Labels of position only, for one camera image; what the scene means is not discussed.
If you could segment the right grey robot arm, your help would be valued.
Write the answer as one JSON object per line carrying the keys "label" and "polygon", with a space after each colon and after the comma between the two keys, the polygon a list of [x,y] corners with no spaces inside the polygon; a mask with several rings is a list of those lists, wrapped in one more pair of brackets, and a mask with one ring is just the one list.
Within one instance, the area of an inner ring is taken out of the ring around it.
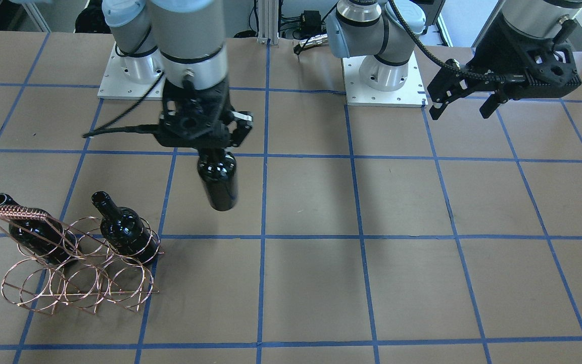
{"label": "right grey robot arm", "polygon": [[152,134],[164,147],[239,147],[253,129],[250,112],[231,105],[222,1],[104,1],[119,56],[160,55],[162,112],[157,124],[95,129]]}

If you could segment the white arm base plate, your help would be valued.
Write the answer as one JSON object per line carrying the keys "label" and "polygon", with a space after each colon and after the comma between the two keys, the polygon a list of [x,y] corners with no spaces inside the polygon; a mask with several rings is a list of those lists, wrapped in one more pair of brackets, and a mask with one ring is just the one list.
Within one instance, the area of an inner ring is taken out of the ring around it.
{"label": "white arm base plate", "polygon": [[97,96],[105,100],[136,101],[163,74],[158,50],[142,58],[121,57],[113,44]]}

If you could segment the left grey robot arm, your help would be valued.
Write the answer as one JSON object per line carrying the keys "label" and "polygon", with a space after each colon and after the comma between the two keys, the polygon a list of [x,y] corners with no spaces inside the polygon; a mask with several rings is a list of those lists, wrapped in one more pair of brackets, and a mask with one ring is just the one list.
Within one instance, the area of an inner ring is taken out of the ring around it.
{"label": "left grey robot arm", "polygon": [[412,1],[339,1],[326,34],[335,57],[363,56],[363,83],[379,92],[402,87],[419,48],[440,68],[427,86],[432,119],[475,92],[491,92],[479,110],[488,118],[508,101],[560,98],[582,85],[568,41],[581,10],[582,1],[505,1],[466,64],[425,48],[425,12]]}

